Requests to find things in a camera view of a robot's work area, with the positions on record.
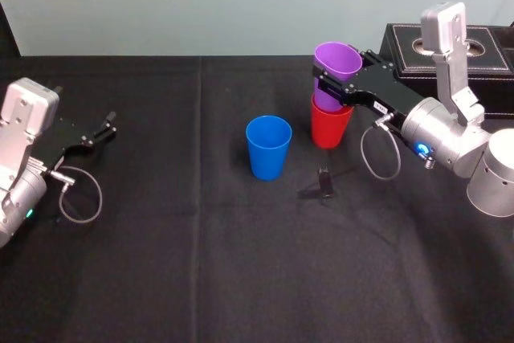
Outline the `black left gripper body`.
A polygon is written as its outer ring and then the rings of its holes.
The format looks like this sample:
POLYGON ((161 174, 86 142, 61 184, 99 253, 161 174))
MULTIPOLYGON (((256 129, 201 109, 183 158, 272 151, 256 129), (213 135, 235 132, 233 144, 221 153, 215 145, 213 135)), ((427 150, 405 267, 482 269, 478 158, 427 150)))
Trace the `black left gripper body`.
POLYGON ((86 153, 96 145, 93 133, 71 120, 58 118, 35 139, 28 165, 34 169, 58 169, 66 157, 86 153))

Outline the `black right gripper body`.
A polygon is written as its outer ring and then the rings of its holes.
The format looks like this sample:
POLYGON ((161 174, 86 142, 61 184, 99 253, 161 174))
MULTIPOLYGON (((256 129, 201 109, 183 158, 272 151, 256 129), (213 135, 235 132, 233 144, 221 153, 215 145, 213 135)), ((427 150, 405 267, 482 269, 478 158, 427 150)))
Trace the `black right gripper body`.
POLYGON ((345 102, 367 107, 379 116, 392 114, 390 125, 401 131, 410 111, 423 100, 417 92, 400 83, 394 68, 385 64, 363 67, 345 83, 345 102))

